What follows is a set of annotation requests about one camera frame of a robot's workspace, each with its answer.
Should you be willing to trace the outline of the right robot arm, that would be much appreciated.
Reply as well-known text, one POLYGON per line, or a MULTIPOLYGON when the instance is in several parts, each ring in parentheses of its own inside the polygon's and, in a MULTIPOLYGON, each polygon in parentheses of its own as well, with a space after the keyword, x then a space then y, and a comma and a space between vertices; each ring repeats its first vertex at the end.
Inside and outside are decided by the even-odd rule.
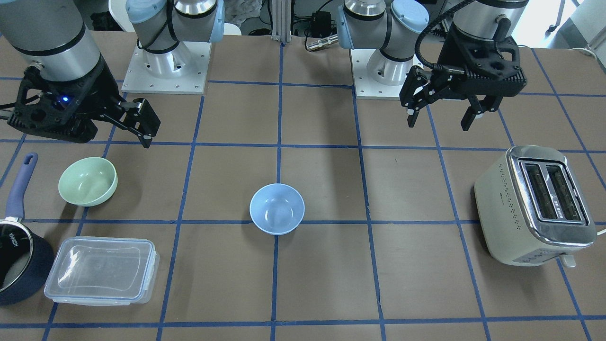
MULTIPOLYGON (((186 43, 216 43, 224 35, 223 0, 126 0, 135 52, 154 81, 194 73, 186 43)), ((72 0, 3 0, 1 35, 22 56, 17 97, 1 105, 1 119, 42 138, 88 143, 96 122, 130 132, 148 148, 160 118, 148 100, 125 99, 93 32, 123 32, 112 13, 85 22, 72 0)))

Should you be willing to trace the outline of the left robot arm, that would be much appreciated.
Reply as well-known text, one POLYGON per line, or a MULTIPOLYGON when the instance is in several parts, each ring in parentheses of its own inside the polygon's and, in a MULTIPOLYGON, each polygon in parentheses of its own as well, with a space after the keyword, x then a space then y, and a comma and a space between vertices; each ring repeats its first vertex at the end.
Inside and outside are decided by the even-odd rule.
POLYGON ((526 0, 463 0, 433 21, 415 0, 345 0, 336 29, 346 49, 370 48, 374 78, 387 83, 387 65, 412 65, 396 82, 413 127, 422 108, 440 99, 467 100, 462 130, 527 84, 517 42, 511 36, 526 0))

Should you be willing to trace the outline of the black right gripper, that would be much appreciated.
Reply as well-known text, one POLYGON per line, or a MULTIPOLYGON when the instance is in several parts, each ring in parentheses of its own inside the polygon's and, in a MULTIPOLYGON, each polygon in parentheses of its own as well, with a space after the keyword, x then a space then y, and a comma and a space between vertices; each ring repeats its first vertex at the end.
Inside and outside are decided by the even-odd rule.
POLYGON ((28 66, 7 125, 28 135, 87 143, 97 134, 95 120, 134 134, 145 149, 161 124, 146 99, 124 101, 107 63, 99 61, 71 81, 44 80, 41 67, 28 66))

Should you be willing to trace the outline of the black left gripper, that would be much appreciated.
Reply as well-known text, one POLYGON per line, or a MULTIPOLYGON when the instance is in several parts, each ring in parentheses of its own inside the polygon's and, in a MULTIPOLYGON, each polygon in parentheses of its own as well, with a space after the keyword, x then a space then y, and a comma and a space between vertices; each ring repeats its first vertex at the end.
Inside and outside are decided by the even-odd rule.
POLYGON ((522 91, 527 78, 518 45, 508 34, 509 28, 510 24, 498 24, 487 40, 480 40, 452 26, 434 63, 420 52, 430 28, 422 30, 415 42, 415 55, 423 67, 411 67, 400 91, 409 128, 415 127, 425 106, 439 99, 456 99, 470 102, 461 119, 462 130, 468 131, 486 111, 496 111, 504 97, 522 91))

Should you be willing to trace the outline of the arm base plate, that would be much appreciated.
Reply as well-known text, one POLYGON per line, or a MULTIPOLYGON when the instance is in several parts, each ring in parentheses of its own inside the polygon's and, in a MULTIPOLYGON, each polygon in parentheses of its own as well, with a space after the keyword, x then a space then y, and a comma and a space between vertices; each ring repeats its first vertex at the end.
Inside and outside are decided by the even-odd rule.
POLYGON ((358 99, 399 100, 411 67, 423 67, 415 56, 404 62, 392 61, 377 49, 353 49, 350 58, 358 99))
POLYGON ((212 46, 180 42, 175 50, 164 54, 136 47, 121 90, 130 94, 203 95, 212 46))

